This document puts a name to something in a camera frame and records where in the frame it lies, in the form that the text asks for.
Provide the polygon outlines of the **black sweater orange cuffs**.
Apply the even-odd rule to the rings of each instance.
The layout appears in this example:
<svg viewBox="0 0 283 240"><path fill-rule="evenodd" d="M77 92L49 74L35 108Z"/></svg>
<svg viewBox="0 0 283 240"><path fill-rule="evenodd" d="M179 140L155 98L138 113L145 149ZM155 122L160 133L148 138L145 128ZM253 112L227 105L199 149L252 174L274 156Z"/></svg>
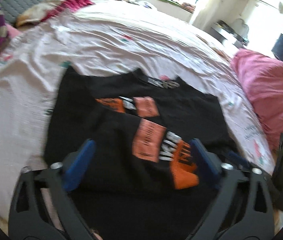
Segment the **black sweater orange cuffs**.
<svg viewBox="0 0 283 240"><path fill-rule="evenodd" d="M70 194L88 226L104 239L185 239L216 196L199 179L194 138L220 157L237 151L215 96L140 69L97 77L69 67L44 160L62 161L93 139L92 162Z"/></svg>

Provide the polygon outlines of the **pink rolled duvet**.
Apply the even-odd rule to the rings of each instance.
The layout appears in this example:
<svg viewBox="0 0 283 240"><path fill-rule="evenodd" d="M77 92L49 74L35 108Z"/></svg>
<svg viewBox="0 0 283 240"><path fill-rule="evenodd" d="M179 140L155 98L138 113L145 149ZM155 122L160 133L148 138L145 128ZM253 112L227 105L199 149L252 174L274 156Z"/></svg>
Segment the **pink rolled duvet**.
<svg viewBox="0 0 283 240"><path fill-rule="evenodd" d="M241 49L230 66L253 106L270 150L275 151L283 132L283 62Z"/></svg>

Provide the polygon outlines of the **pink strawberry print bedsheet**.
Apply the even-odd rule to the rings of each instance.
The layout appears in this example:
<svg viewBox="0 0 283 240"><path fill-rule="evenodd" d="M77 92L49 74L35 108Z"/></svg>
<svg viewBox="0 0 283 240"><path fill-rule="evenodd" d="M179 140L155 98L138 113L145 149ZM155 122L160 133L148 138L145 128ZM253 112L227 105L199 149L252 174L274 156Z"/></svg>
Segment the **pink strawberry print bedsheet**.
<svg viewBox="0 0 283 240"><path fill-rule="evenodd" d="M65 62L90 76L136 68L156 78L178 76L217 96L240 153L272 173L266 136L220 48L210 35L176 18L110 0L64 12L13 38L0 55L0 217L8 217L20 169L41 160Z"/></svg>

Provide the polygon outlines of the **white side desk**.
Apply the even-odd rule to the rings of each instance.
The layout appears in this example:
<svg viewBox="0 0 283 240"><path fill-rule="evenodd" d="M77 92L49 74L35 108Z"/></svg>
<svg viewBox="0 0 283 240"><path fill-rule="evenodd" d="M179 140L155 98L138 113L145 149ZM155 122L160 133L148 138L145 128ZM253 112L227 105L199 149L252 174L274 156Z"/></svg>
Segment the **white side desk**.
<svg viewBox="0 0 283 240"><path fill-rule="evenodd" d="M210 27L209 34L217 39L221 44L232 44L236 48L248 46L249 27L241 18L227 24L223 20L218 20Z"/></svg>

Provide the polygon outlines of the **white curtain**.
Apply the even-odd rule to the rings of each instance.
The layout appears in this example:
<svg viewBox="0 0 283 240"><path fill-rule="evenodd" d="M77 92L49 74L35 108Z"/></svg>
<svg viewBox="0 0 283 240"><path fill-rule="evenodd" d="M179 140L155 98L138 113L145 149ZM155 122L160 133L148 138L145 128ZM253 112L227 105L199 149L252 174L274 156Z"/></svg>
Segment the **white curtain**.
<svg viewBox="0 0 283 240"><path fill-rule="evenodd" d="M190 24L204 30L210 25L222 0L199 0L190 20Z"/></svg>

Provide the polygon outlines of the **green window sill clutter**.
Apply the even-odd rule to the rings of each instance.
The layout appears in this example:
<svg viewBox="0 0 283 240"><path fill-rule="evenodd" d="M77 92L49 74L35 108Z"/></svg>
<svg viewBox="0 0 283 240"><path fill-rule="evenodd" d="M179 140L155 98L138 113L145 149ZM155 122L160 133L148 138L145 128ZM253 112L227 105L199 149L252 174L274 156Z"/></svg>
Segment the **green window sill clutter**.
<svg viewBox="0 0 283 240"><path fill-rule="evenodd" d="M153 6L155 6L157 10L164 12L166 14L174 10L187 11L188 13L193 14L193 12L196 9L196 6L191 3L187 3L187 2L179 3L173 0L136 0L136 1L148 2Z"/></svg>

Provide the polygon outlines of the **red and cream blanket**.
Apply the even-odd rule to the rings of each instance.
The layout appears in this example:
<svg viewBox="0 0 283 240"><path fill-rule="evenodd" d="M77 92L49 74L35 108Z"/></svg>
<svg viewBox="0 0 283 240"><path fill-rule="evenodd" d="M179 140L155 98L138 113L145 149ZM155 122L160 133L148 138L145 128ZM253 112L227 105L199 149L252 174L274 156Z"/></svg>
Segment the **red and cream blanket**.
<svg viewBox="0 0 283 240"><path fill-rule="evenodd" d="M90 5L94 5L91 0L44 0L19 14L16 18L16 27L19 28L29 24L37 25L65 10L76 12Z"/></svg>

